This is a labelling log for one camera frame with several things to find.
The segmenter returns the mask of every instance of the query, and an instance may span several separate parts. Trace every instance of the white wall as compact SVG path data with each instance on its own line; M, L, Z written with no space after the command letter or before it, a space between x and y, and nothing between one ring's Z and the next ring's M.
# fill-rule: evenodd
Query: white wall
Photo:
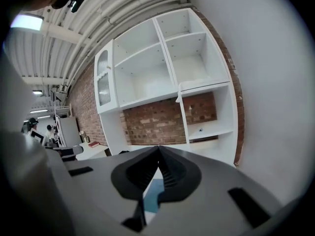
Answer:
M313 172L314 46L286 0L190 0L239 73L245 108L240 169L286 204Z
M53 118L44 118L44 119L36 118L36 120L38 120L37 131L39 131L43 135L46 134L47 125L51 125L51 126L55 125L55 121Z

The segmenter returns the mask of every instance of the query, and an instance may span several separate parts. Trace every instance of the ceiling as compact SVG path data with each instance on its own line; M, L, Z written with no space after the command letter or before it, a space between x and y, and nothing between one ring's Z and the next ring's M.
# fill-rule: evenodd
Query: ceiling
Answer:
M67 92L94 55L132 25L169 9L187 6L187 0L85 0L76 13L66 6L31 12L44 18L40 31L13 29L4 44L16 71L33 90L42 90L32 110L54 103L50 91Z

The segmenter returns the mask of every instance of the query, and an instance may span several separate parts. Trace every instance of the white cabinet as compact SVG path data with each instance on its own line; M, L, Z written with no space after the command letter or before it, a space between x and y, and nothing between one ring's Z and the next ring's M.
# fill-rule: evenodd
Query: white cabinet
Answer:
M129 149L121 110L179 96L188 148L233 163L237 144L233 83L218 44L191 9L161 14L110 41L95 57L94 86L112 154ZM217 120L187 125L183 98L210 91ZM190 143L212 136L218 139Z

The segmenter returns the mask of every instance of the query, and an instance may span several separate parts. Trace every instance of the fluorescent light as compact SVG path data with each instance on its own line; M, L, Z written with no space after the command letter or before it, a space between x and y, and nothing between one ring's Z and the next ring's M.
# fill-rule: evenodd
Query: fluorescent light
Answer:
M42 95L43 92L41 90L33 90L33 94Z
M50 116L37 117L37 119L48 118L48 117L50 117Z
M31 114L33 113L41 113L41 112L47 112L48 109L42 109L42 110L34 110L34 111L30 111Z
M40 30L43 17L37 15L17 15L11 24L11 28L26 28Z

